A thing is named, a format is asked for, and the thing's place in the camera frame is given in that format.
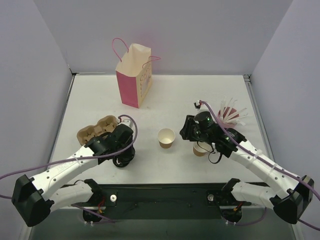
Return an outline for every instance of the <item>cardboard cup holder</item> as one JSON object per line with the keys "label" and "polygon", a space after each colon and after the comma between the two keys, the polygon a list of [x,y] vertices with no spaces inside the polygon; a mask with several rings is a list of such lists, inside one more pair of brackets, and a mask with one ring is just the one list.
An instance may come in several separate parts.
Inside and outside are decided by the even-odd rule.
{"label": "cardboard cup holder", "polygon": [[112,133],[118,125],[117,118],[112,115],[101,118],[96,125],[86,126],[78,131],[76,138],[81,145],[85,145],[90,139],[104,133]]}

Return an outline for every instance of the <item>pink handle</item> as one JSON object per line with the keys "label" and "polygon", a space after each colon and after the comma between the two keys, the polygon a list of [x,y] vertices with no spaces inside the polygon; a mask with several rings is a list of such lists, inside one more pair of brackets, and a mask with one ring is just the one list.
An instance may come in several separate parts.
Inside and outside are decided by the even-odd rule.
{"label": "pink handle", "polygon": [[145,64],[142,65],[142,68],[144,68],[144,65],[146,65],[147,63],[161,59],[161,57],[159,57],[159,56],[150,56],[149,58],[156,58],[156,59],[152,59],[150,61],[147,61]]}
{"label": "pink handle", "polygon": [[121,40],[121,41],[123,42],[123,44],[125,45],[126,49],[128,49],[128,52],[129,52],[129,48],[128,48],[127,44],[125,43],[125,41],[123,41],[123,40],[122,40],[121,38],[119,38],[119,37],[115,37],[115,38],[112,40],[112,49],[113,49],[115,55],[120,59],[120,62],[122,62],[121,57],[118,55],[118,53],[117,53],[116,50],[115,50],[114,42],[115,42],[116,39],[119,39],[119,40]]}

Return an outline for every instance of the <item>cable tie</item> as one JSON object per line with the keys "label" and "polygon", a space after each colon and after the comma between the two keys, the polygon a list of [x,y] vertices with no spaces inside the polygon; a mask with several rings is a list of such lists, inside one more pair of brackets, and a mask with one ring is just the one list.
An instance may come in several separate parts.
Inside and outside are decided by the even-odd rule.
{"label": "cable tie", "polygon": [[255,155],[253,156],[254,159],[257,159],[257,157],[262,154],[262,150],[261,149],[258,149],[255,153]]}
{"label": "cable tie", "polygon": [[254,155],[254,157],[252,157],[249,161],[249,163],[245,166],[247,169],[254,163],[255,160],[257,160],[257,158],[255,157],[256,155]]}
{"label": "cable tie", "polygon": [[72,157],[76,160],[76,162],[77,162],[79,165],[81,165],[80,162],[79,162],[79,159],[78,159],[75,155],[72,155]]}
{"label": "cable tie", "polygon": [[272,173],[272,171],[275,169],[275,167],[277,166],[278,164],[274,163],[272,168],[270,169],[270,171],[268,172],[268,174],[266,175],[266,178],[265,178],[265,182],[268,180],[270,174]]}

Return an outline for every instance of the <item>screw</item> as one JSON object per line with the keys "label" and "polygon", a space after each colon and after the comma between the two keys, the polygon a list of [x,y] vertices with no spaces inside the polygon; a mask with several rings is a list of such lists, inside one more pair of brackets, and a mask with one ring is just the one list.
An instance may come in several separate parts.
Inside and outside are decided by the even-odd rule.
{"label": "screw", "polygon": [[213,195],[213,194],[209,194],[209,195],[208,195],[208,200],[209,200],[210,202],[212,202],[212,201],[214,200],[214,195]]}
{"label": "screw", "polygon": [[114,195],[114,194],[111,195],[111,196],[110,196],[110,201],[113,202],[113,203],[114,203],[115,201],[117,201],[117,196]]}

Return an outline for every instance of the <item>red wire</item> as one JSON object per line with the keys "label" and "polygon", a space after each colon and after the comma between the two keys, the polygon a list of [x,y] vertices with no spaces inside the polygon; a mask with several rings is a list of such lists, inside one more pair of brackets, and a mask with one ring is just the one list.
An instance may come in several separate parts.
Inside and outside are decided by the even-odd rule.
{"label": "red wire", "polygon": [[106,202],[106,198],[103,197],[103,198],[102,198],[102,201],[98,204],[98,209],[99,209],[99,210],[100,210],[101,205],[105,204],[105,202]]}
{"label": "red wire", "polygon": [[239,206],[237,206],[236,208],[237,208],[237,209],[240,208],[243,204],[244,204],[244,202],[241,202],[241,203],[239,204]]}

